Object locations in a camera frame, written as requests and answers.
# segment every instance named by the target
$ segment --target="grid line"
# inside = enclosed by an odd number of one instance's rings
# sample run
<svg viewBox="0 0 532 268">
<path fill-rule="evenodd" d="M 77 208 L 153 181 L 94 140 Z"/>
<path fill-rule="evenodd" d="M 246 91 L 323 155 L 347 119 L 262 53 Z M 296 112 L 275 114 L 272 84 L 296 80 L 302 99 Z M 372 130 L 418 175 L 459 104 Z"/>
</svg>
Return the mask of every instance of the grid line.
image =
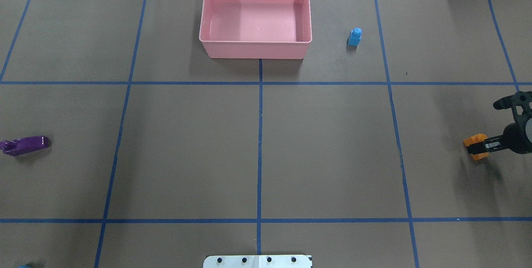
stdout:
<svg viewBox="0 0 532 268">
<path fill-rule="evenodd" d="M 180 82 L 180 81 L 133 81 L 133 71 L 135 68 L 135 60 L 138 52 L 138 45 L 140 40 L 141 27 L 146 6 L 146 1 L 143 0 L 143 6 L 140 13 L 139 26 L 137 30 L 137 37 L 135 40 L 135 48 L 133 50 L 133 57 L 131 60 L 131 68 L 129 72 L 128 81 L 2 81 L 11 53 L 15 47 L 17 37 L 22 27 L 25 15 L 29 8 L 31 0 L 27 0 L 21 19 L 15 31 L 15 35 L 11 42 L 6 60 L 0 71 L 1 85 L 127 85 L 125 101 L 122 109 L 122 117 L 120 121 L 120 128 L 118 130 L 118 138 L 116 142 L 116 150 L 113 159 L 113 166 L 111 170 L 110 183 L 108 187 L 108 194 L 106 196 L 106 203 L 104 208 L 104 215 L 102 219 L 0 219 L 0 223 L 95 223 L 101 224 L 101 232 L 99 237 L 99 244 L 95 258 L 95 268 L 99 265 L 99 257 L 101 255 L 101 248 L 105 234 L 106 224 L 202 224 L 202 223 L 256 223 L 257 225 L 257 253 L 261 254 L 261 224 L 262 223 L 409 223 L 410 234 L 412 240 L 412 250 L 414 253 L 414 262 L 416 268 L 419 268 L 419 259 L 416 247 L 416 238 L 414 234 L 414 223 L 431 223 L 431 222 L 532 222 L 532 217 L 528 216 L 508 216 L 508 217 L 412 217 L 411 206 L 406 182 L 406 174 L 403 162 L 403 155 L 401 152 L 401 141 L 399 137 L 399 128 L 397 126 L 397 116 L 395 114 L 395 106 L 393 102 L 392 86 L 515 86 L 519 90 L 519 85 L 532 85 L 532 82 L 517 82 L 511 61 L 507 54 L 498 23 L 495 17 L 493 5 L 491 0 L 488 1 L 490 12 L 494 22 L 495 29 L 498 34 L 500 44 L 502 46 L 505 59 L 507 61 L 513 82 L 393 82 L 389 76 L 388 63 L 386 57 L 386 50 L 384 47 L 384 36 L 382 31 L 382 22 L 380 20 L 380 13 L 378 8 L 378 0 L 374 0 L 377 23 L 380 34 L 380 43 L 382 48 L 382 56 L 384 61 L 384 70 L 386 73 L 386 82 L 264 82 L 262 60 L 259 59 L 259 81 L 258 82 Z M 110 205 L 110 198 L 114 182 L 114 175 L 116 172 L 116 164 L 118 162 L 118 149 L 120 147 L 121 136 L 123 131 L 123 123 L 125 120 L 127 104 L 129 100 L 129 93 L 133 85 L 214 85 L 214 86 L 259 86 L 259 139 L 258 139 L 258 194 L 257 194 L 257 218 L 256 219 L 108 219 L 108 209 Z M 405 202 L 407 209 L 407 217 L 396 218 L 343 218 L 343 219 L 263 219 L 262 218 L 262 113 L 263 113 L 263 89 L 264 86 L 387 86 L 388 94 L 391 104 L 392 118 L 394 122 L 394 131 L 399 150 L 399 157 L 401 160 L 401 172 L 403 177 L 403 189 L 405 194 Z"/>
<path fill-rule="evenodd" d="M 129 83 L 126 90 L 126 96 L 124 98 L 124 107 L 122 109 L 122 117 L 120 118 L 120 127 L 118 128 L 118 138 L 116 139 L 116 147 L 114 150 L 114 159 L 113 159 L 113 166 L 111 168 L 111 176 L 109 178 L 109 187 L 107 190 L 107 197 L 105 199 L 105 207 L 103 212 L 103 221 L 101 222 L 101 229 L 100 229 L 100 235 L 98 240 L 98 247 L 96 250 L 96 258 L 94 261 L 94 268 L 98 268 L 99 266 L 99 258 L 101 255 L 101 246 L 103 245 L 103 239 L 105 236 L 105 227 L 107 224 L 107 217 L 109 213 L 109 204 L 111 202 L 111 194 L 113 191 L 113 183 L 114 183 L 114 175 L 116 172 L 116 164 L 118 162 L 118 149 L 120 148 L 120 142 L 122 140 L 122 132 L 124 128 L 124 120 L 126 118 L 126 110 L 128 107 L 128 101 L 129 101 L 129 93 L 131 92 L 131 81 L 133 80 L 133 71 L 135 71 L 135 60 L 137 58 L 137 50 L 138 50 L 138 43 L 140 41 L 140 32 L 142 31 L 142 22 L 144 18 L 144 11 L 146 9 L 146 0 L 143 0 L 142 2 L 142 9 L 140 11 L 140 18 L 138 23 L 138 29 L 137 29 L 137 38 L 135 39 L 135 48 L 133 49 L 133 56 L 131 59 L 131 67 L 129 69 Z"/>
<path fill-rule="evenodd" d="M 17 30 L 15 30 L 15 35 L 13 35 L 13 40 L 11 41 L 11 45 L 9 46 L 9 50 L 5 57 L 4 66 L 2 66 L 2 71 L 0 71 L 0 81 L 4 79 L 4 74 L 5 74 L 5 70 L 7 69 L 7 64 L 9 64 L 11 53 L 13 52 L 13 48 L 15 47 L 15 43 L 17 42 L 17 37 L 19 37 L 20 28 L 22 27 L 24 18 L 26 17 L 26 13 L 28 12 L 28 8 L 30 7 L 31 2 L 32 0 L 27 0 L 26 5 L 24 6 L 24 11 L 22 12 L 22 15 L 20 17 L 19 25 L 17 26 Z"/>
<path fill-rule="evenodd" d="M 325 82 L 213 82 L 213 81 L 0 81 L 0 85 L 132 85 L 132 86 L 532 86 L 532 82 L 419 82 L 419 81 L 325 81 Z"/>
<path fill-rule="evenodd" d="M 392 120 L 394 122 L 395 141 L 397 144 L 397 149 L 399 151 L 399 160 L 401 161 L 401 173 L 403 175 L 403 191 L 404 191 L 404 199 L 406 203 L 406 214 L 408 215 L 408 220 L 409 220 L 408 224 L 410 228 L 410 239 L 412 241 L 412 253 L 414 254 L 414 264 L 416 268 L 419 268 L 418 247 L 416 244 L 416 234 L 414 232 L 414 221 L 412 221 L 412 209 L 410 208 L 410 196 L 408 193 L 408 183 L 406 181 L 406 172 L 404 169 L 403 151 L 401 149 L 401 138 L 399 137 L 399 129 L 397 127 L 397 116 L 395 115 L 395 105 L 394 105 L 394 99 L 393 99 L 392 84 L 390 80 L 390 73 L 388 70 L 388 59 L 386 57 L 386 48 L 384 46 L 384 35 L 382 33 L 382 22 L 380 21 L 379 2 L 378 0 L 374 0 L 374 1 L 375 1 L 375 11 L 377 13 L 377 25 L 379 28 L 379 35 L 380 35 L 380 47 L 382 49 L 382 60 L 384 62 L 384 72 L 386 73 L 386 82 L 388 85 L 388 96 L 390 99 L 390 107 L 392 110 Z"/>
<path fill-rule="evenodd" d="M 495 26 L 495 30 L 497 31 L 497 36 L 498 36 L 499 41 L 500 41 L 500 46 L 502 47 L 502 51 L 504 52 L 504 58 L 506 58 L 506 63 L 508 64 L 508 69 L 510 70 L 510 74 L 512 75 L 513 85 L 515 85 L 515 91 L 519 91 L 519 85 L 517 84 L 517 79 L 515 78 L 515 73 L 513 72 L 512 63 L 510 62 L 510 57 L 508 56 L 508 52 L 506 50 L 506 45 L 504 44 L 504 40 L 502 39 L 502 35 L 500 34 L 500 29 L 498 27 L 497 18 L 495 17 L 495 12 L 493 11 L 492 0 L 488 0 L 488 5 L 490 7 L 490 12 L 492 14 L 493 25 Z"/>
<path fill-rule="evenodd" d="M 393 218 L 229 218 L 229 219 L 107 219 L 108 224 L 224 224 L 224 223 L 407 223 L 407 222 L 532 222 L 529 216 L 393 217 Z M 103 219 L 3 218 L 0 223 L 102 223 Z"/>
<path fill-rule="evenodd" d="M 259 59 L 259 143 L 257 161 L 257 254 L 262 254 L 262 97 L 263 97 L 262 59 Z"/>
</svg>

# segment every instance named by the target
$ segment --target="black device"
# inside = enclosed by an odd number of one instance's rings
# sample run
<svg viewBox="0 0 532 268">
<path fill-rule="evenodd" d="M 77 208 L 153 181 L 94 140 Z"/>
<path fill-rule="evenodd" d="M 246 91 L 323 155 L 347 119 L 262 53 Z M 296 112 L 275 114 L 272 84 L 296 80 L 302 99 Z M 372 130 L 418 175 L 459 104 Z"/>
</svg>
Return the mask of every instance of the black device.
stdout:
<svg viewBox="0 0 532 268">
<path fill-rule="evenodd" d="M 496 110 L 512 109 L 514 123 L 509 124 L 502 135 L 484 139 L 466 147 L 472 155 L 510 149 L 517 154 L 532 152 L 532 91 L 519 91 L 493 103 Z"/>
</svg>

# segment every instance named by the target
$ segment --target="blue block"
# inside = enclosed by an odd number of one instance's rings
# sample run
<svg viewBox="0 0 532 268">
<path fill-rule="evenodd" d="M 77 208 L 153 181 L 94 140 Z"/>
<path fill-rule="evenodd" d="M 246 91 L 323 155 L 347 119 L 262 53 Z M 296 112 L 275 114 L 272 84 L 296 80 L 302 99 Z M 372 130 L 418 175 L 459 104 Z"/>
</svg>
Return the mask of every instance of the blue block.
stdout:
<svg viewBox="0 0 532 268">
<path fill-rule="evenodd" d="M 354 28 L 351 31 L 351 35 L 349 36 L 349 39 L 347 40 L 348 45 L 358 46 L 360 43 L 360 40 L 362 39 L 362 29 L 361 28 Z"/>
</svg>

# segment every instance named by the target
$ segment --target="pink plastic bin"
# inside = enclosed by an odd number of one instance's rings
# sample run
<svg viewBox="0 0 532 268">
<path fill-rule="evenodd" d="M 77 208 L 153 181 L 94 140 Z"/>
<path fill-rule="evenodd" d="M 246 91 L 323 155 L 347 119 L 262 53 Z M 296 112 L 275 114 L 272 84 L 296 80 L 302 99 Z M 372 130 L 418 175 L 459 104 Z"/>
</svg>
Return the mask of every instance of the pink plastic bin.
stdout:
<svg viewBox="0 0 532 268">
<path fill-rule="evenodd" d="M 203 0 L 199 36 L 211 58 L 303 59 L 310 0 Z"/>
</svg>

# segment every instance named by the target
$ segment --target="purple object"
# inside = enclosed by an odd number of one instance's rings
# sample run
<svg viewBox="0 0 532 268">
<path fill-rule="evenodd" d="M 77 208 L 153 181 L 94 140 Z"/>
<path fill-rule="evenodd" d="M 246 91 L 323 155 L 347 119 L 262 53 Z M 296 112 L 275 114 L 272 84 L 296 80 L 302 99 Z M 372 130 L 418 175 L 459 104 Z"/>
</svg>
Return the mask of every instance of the purple object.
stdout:
<svg viewBox="0 0 532 268">
<path fill-rule="evenodd" d="M 45 136 L 26 137 L 12 141 L 0 141 L 0 150 L 10 156 L 23 155 L 50 146 L 50 139 Z"/>
</svg>

